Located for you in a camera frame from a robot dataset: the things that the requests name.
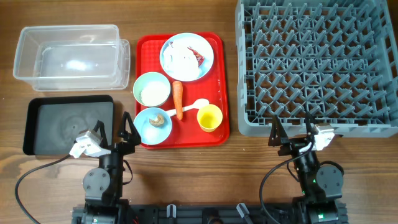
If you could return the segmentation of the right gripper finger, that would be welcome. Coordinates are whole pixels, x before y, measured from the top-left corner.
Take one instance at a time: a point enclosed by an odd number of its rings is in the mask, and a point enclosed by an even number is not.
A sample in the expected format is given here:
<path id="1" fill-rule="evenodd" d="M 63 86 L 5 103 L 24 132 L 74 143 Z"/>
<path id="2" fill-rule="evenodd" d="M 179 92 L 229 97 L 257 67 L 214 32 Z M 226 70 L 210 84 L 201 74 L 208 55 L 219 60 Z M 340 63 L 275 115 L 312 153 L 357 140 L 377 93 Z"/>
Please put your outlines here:
<path id="1" fill-rule="evenodd" d="M 289 137 L 283 128 L 282 123 L 277 115 L 272 117 L 272 127 L 269 137 L 268 146 L 282 146 L 288 144 Z"/>
<path id="2" fill-rule="evenodd" d="M 314 131 L 312 128 L 313 124 L 316 124 L 315 118 L 312 116 L 312 114 L 310 112 L 306 112 L 305 113 L 305 127 L 306 127 L 307 136 L 314 135 Z"/>

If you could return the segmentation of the white rice pile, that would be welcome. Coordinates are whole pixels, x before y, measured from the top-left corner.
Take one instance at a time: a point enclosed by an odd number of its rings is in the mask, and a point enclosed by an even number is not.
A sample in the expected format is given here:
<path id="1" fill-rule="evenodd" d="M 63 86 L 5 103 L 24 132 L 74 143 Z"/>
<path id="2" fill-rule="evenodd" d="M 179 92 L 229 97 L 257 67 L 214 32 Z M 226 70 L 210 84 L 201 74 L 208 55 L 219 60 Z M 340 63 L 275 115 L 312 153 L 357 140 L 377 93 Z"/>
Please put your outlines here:
<path id="1" fill-rule="evenodd" d="M 141 102 L 149 107 L 161 105 L 169 97 L 169 86 L 162 82 L 150 82 L 140 92 Z"/>

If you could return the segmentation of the white napkin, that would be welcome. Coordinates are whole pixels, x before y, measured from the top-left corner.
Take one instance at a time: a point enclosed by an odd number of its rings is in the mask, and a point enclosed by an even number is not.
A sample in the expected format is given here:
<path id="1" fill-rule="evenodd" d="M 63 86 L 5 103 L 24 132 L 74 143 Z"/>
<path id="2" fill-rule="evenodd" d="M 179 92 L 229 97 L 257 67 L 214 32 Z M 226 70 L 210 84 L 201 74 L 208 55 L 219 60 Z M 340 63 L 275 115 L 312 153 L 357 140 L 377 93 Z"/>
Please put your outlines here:
<path id="1" fill-rule="evenodd" d="M 164 70 L 176 80 L 192 81 L 201 75 L 195 54 L 180 42 L 168 43 L 162 56 Z"/>

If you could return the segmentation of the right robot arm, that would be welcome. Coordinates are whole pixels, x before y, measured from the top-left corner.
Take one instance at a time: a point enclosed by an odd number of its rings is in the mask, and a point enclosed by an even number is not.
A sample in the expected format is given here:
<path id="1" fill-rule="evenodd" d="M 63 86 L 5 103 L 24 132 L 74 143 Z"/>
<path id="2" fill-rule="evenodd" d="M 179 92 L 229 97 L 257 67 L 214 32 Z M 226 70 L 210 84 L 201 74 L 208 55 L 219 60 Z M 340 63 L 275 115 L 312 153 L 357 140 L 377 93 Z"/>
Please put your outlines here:
<path id="1" fill-rule="evenodd" d="M 294 165 L 295 179 L 300 184 L 302 196 L 295 197 L 287 210 L 290 223 L 348 223 L 347 208 L 338 200 L 342 197 L 344 169 L 333 161 L 320 162 L 317 152 L 323 150 L 334 138 L 334 128 L 328 123 L 318 123 L 305 114 L 306 136 L 289 138 L 278 116 L 272 118 L 269 146 L 279 146 L 279 156 L 291 158 L 272 168 L 261 182 L 259 196 L 262 211 L 274 223 L 282 223 L 282 215 L 268 212 L 262 196 L 268 177 L 278 168 Z"/>

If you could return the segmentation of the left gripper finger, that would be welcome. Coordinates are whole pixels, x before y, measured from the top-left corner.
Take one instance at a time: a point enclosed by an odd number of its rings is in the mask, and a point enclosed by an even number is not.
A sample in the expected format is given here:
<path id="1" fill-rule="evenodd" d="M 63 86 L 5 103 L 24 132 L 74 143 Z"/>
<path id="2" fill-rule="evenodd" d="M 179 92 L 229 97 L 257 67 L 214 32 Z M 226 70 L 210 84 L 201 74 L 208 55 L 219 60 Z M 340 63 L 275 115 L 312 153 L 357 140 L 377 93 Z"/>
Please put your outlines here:
<path id="1" fill-rule="evenodd" d="M 99 132 L 99 135 L 101 137 L 101 141 L 99 143 L 99 146 L 100 147 L 108 147 L 109 144 L 108 144 L 108 140 L 107 140 L 107 137 L 106 137 L 104 123 L 102 121 L 100 121 L 100 120 L 97 120 L 97 123 L 96 123 L 96 125 L 95 125 L 93 130 L 96 133 Z"/>
<path id="2" fill-rule="evenodd" d="M 118 136 L 121 137 L 124 142 L 132 144 L 133 146 L 141 144 L 141 135 L 138 133 L 131 115 L 127 111 L 122 115 Z"/>

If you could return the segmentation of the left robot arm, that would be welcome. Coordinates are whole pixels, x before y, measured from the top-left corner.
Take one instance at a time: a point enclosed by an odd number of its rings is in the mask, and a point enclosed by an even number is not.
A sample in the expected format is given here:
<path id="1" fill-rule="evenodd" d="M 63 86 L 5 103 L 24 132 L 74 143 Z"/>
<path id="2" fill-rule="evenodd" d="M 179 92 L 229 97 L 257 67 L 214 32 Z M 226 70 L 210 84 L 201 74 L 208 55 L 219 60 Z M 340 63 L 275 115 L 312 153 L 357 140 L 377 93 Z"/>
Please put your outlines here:
<path id="1" fill-rule="evenodd" d="M 114 145 L 108 144 L 104 124 L 98 121 L 93 129 L 100 136 L 99 148 L 106 149 L 99 156 L 99 166 L 90 170 L 83 178 L 85 206 L 73 209 L 72 223 L 139 223 L 139 218 L 122 199 L 124 166 L 130 168 L 124 156 L 133 154 L 135 147 L 141 143 L 141 136 L 133 124 L 131 115 L 125 111 L 119 127 L 118 136 L 123 140 Z"/>

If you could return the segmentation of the yellow plastic cup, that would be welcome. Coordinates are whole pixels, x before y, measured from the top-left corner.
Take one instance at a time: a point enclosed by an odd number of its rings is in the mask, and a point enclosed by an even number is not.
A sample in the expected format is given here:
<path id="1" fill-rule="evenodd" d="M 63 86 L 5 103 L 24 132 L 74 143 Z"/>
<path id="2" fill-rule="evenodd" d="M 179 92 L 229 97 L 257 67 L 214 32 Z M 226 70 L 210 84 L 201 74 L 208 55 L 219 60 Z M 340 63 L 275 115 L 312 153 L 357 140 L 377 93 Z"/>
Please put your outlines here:
<path id="1" fill-rule="evenodd" d="M 209 104 L 198 110 L 197 121 L 205 132 L 213 132 L 220 126 L 222 120 L 222 110 L 216 105 Z"/>

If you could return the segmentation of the brown food scrap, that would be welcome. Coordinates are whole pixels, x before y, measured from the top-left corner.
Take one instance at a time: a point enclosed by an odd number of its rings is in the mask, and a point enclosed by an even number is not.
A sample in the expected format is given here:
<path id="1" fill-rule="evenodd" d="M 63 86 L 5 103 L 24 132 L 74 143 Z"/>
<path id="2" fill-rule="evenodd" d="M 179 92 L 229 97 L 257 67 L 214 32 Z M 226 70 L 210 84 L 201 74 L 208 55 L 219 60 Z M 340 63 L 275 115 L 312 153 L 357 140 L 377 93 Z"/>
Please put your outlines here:
<path id="1" fill-rule="evenodd" d="M 158 115 L 156 116 L 156 119 L 150 119 L 150 120 L 149 120 L 149 123 L 150 123 L 152 126 L 154 126 L 154 127 L 161 127 L 161 126 L 163 126 L 164 123 L 165 123 L 165 118 L 164 118 L 161 114 L 158 114 Z"/>

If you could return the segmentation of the orange carrot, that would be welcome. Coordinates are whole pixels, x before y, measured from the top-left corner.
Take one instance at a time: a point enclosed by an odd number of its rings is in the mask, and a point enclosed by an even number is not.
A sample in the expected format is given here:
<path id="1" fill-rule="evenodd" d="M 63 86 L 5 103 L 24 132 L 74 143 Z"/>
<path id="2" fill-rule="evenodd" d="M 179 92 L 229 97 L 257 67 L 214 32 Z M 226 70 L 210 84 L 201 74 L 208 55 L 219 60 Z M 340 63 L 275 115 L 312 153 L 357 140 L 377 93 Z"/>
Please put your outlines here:
<path id="1" fill-rule="evenodd" d="M 174 99 L 174 106 L 176 110 L 176 115 L 179 120 L 183 119 L 183 106 L 182 106 L 182 96 L 183 96 L 183 85 L 180 81 L 174 81 L 172 83 L 172 95 Z"/>

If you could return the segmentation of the mint green bowl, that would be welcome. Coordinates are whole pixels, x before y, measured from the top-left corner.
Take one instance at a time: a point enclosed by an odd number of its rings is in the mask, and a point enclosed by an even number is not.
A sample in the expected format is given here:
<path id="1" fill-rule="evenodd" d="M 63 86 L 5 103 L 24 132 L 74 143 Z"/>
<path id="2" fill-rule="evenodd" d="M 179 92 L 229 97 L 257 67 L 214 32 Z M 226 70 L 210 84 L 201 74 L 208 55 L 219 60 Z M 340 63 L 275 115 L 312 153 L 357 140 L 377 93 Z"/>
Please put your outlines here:
<path id="1" fill-rule="evenodd" d="M 166 84 L 167 86 L 169 86 L 169 90 L 171 92 L 170 82 L 163 74 L 158 73 L 158 72 L 144 73 L 136 79 L 136 81 L 134 82 L 134 85 L 133 85 L 133 95 L 134 95 L 136 101 L 143 106 L 146 106 L 146 105 L 144 105 L 141 102 L 140 92 L 150 82 L 162 82 L 162 83 Z"/>

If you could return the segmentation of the light blue bowl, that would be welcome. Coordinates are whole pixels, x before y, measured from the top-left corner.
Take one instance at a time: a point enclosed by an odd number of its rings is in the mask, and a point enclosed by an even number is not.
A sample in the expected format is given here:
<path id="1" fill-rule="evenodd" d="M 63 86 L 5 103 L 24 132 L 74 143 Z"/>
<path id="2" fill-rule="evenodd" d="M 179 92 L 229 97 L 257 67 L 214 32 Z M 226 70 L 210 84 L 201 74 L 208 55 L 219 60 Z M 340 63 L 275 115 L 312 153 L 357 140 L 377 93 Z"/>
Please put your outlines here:
<path id="1" fill-rule="evenodd" d="M 161 127 L 154 127 L 149 123 L 150 119 L 156 119 L 161 114 L 165 118 L 165 123 Z M 158 145 L 164 142 L 172 131 L 172 120 L 163 109 L 146 108 L 139 112 L 134 118 L 134 125 L 141 135 L 141 143 L 146 145 Z"/>

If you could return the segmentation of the red chili wrapper scrap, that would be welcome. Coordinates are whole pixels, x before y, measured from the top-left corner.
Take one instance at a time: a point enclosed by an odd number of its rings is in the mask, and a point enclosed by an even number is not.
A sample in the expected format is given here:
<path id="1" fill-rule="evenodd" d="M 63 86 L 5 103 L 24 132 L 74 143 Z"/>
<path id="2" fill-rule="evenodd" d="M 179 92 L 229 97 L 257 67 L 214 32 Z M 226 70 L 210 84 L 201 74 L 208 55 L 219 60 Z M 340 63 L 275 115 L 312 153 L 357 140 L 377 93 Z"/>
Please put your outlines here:
<path id="1" fill-rule="evenodd" d="M 198 53 L 196 50 L 194 50 L 191 47 L 188 47 L 188 49 L 193 52 L 193 54 L 196 57 L 196 60 L 198 62 L 198 67 L 200 67 L 202 65 L 202 63 L 205 61 L 205 57 L 202 56 L 202 54 Z"/>

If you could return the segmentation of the white plastic spoon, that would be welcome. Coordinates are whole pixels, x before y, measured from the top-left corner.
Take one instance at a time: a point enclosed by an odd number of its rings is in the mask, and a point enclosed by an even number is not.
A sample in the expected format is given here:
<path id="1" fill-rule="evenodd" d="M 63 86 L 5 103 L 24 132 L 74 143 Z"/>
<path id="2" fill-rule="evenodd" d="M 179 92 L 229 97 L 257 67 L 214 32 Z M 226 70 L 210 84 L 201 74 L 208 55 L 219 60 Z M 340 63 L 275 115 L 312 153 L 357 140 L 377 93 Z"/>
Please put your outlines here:
<path id="1" fill-rule="evenodd" d="M 192 105 L 184 106 L 182 108 L 182 111 L 185 112 L 185 111 L 192 110 L 192 109 L 199 110 L 202 107 L 209 105 L 209 104 L 210 104 L 209 100 L 200 98 L 200 99 L 197 99 Z M 168 110 L 168 111 L 166 111 L 166 114 L 170 117 L 175 116 L 177 114 L 177 110 L 176 109 Z"/>

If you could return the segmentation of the light blue plate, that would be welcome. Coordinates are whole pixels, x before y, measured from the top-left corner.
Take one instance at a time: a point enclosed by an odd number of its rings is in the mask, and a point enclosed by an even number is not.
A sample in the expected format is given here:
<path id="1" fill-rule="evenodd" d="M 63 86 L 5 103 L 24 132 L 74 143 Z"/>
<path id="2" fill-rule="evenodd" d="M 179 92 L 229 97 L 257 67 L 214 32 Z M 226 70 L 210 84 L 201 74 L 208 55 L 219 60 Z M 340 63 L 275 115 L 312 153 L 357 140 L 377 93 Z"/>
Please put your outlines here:
<path id="1" fill-rule="evenodd" d="M 166 42 L 163 44 L 163 46 L 160 50 L 160 54 L 159 54 L 160 65 L 161 65 L 162 69 L 164 70 L 164 66 L 163 66 L 164 59 L 163 59 L 162 54 L 163 54 L 164 50 L 166 49 L 166 47 L 168 46 L 168 43 L 175 42 L 175 41 L 180 42 L 181 44 L 184 44 L 187 47 L 193 48 L 194 50 L 196 50 L 198 53 L 202 54 L 202 56 L 205 57 L 205 61 L 199 67 L 201 69 L 201 75 L 195 80 L 198 80 L 198 79 L 204 77 L 213 66 L 215 53 L 214 53 L 210 43 L 204 37 L 202 37 L 198 34 L 194 34 L 194 33 L 180 33 L 180 34 L 173 35 L 166 40 Z"/>

